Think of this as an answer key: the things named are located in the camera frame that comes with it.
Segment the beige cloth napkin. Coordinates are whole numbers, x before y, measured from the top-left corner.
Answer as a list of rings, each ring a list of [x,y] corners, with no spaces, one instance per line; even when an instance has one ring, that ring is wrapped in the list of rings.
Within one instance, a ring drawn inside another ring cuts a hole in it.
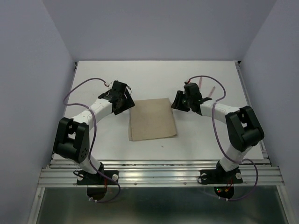
[[[168,98],[135,101],[130,110],[130,141],[172,138],[177,135],[175,119]]]

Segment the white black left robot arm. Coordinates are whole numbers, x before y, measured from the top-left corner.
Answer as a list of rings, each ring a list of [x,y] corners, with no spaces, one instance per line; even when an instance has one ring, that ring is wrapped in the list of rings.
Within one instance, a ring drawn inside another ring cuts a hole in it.
[[[80,114],[60,119],[54,141],[53,152],[75,162],[88,173],[88,179],[98,184],[103,181],[104,172],[101,163],[91,156],[90,131],[97,131],[97,122],[104,117],[118,115],[134,107],[134,101],[128,89],[109,90],[101,94],[96,101]]]

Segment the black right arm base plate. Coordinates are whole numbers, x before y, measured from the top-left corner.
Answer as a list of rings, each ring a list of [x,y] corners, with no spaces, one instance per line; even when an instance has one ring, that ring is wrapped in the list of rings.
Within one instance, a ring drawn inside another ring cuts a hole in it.
[[[203,185],[225,185],[227,183],[243,183],[242,175],[239,169],[236,171],[220,171],[216,169],[204,169],[200,171],[197,182]]]

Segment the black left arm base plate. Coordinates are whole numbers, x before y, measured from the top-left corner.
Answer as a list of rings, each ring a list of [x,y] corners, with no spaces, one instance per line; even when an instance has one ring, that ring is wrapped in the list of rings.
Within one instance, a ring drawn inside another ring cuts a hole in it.
[[[104,175],[106,175],[107,177],[112,179],[113,175],[117,175],[117,176],[119,175],[119,171],[118,170],[104,170]],[[77,176],[76,184],[79,186],[116,185],[116,183],[114,183],[110,180],[105,180],[105,178],[99,174],[90,174],[83,170],[78,171],[76,176]]]

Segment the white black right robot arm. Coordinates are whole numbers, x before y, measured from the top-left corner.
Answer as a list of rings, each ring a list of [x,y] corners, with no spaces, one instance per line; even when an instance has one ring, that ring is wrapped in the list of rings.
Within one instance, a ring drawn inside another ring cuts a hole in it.
[[[232,176],[232,170],[242,162],[247,152],[257,145],[263,138],[264,132],[257,116],[250,106],[241,108],[220,104],[211,98],[203,98],[201,93],[188,95],[177,91],[172,109],[193,111],[194,113],[211,117],[217,143],[220,143],[215,121],[227,126],[230,145],[225,151],[220,147],[223,158],[219,161],[220,168],[215,170],[215,177],[220,182],[226,182]]]

